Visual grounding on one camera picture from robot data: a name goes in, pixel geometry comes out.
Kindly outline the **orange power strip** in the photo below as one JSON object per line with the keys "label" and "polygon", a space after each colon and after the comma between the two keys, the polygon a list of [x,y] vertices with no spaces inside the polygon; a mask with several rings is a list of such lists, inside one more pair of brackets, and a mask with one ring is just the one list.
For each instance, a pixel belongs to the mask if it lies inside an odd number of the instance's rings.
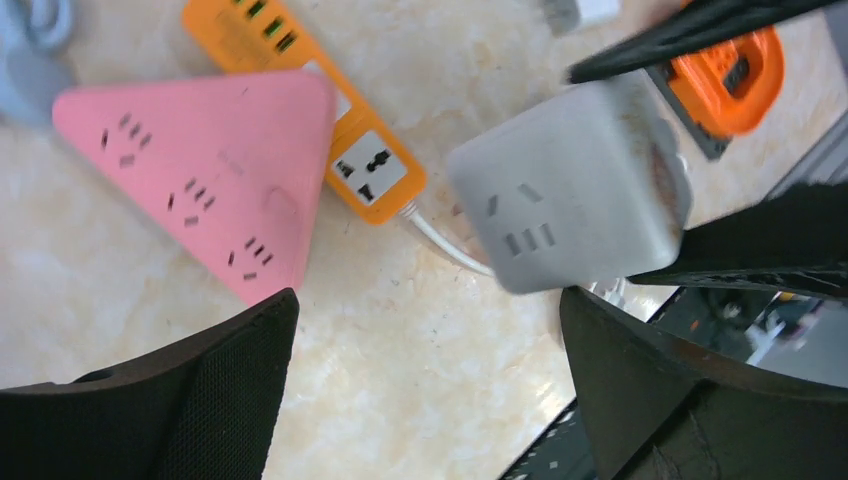
{"label": "orange power strip", "polygon": [[189,1],[182,25],[228,74],[302,74],[317,81],[318,99],[302,102],[307,113],[330,122],[325,183],[369,224],[418,216],[425,168],[287,2]]}

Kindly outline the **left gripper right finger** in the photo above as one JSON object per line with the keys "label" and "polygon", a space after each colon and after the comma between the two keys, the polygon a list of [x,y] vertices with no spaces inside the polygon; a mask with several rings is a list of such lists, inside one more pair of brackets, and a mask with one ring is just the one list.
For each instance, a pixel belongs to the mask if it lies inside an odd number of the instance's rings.
{"label": "left gripper right finger", "polygon": [[843,479],[847,392],[763,370],[565,289],[561,330],[602,479]]}

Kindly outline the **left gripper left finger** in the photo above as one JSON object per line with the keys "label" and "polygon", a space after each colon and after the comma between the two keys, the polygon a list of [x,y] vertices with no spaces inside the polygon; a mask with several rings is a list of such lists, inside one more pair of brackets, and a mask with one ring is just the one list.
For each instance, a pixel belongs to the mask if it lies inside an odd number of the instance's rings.
{"label": "left gripper left finger", "polygon": [[284,289],[244,312],[66,384],[1,393],[5,479],[258,479],[297,330]]}

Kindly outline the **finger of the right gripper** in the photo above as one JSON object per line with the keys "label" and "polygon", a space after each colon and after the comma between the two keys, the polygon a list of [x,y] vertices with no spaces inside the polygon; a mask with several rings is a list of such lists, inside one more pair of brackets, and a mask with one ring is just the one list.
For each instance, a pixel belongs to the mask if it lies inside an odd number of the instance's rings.
{"label": "finger of the right gripper", "polygon": [[782,195],[688,230],[668,267],[640,285],[847,297],[847,186],[797,184]]}
{"label": "finger of the right gripper", "polygon": [[659,23],[566,71],[570,84],[606,80],[704,50],[836,4],[836,0],[692,1]]}

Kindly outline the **pink triangular power strip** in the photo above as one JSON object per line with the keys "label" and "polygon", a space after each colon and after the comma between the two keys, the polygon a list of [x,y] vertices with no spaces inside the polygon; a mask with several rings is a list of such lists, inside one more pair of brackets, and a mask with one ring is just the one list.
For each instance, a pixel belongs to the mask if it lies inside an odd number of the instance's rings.
{"label": "pink triangular power strip", "polygon": [[330,122],[319,84],[253,73],[78,87],[58,133],[249,305],[304,280]]}

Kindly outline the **white cube socket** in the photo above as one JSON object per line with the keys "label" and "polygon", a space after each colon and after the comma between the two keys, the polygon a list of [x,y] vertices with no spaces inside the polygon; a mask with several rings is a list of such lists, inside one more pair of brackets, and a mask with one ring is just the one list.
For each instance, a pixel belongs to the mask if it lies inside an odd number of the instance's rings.
{"label": "white cube socket", "polygon": [[671,265],[693,203],[638,72],[570,87],[457,147],[446,168],[497,281],[519,295]]}

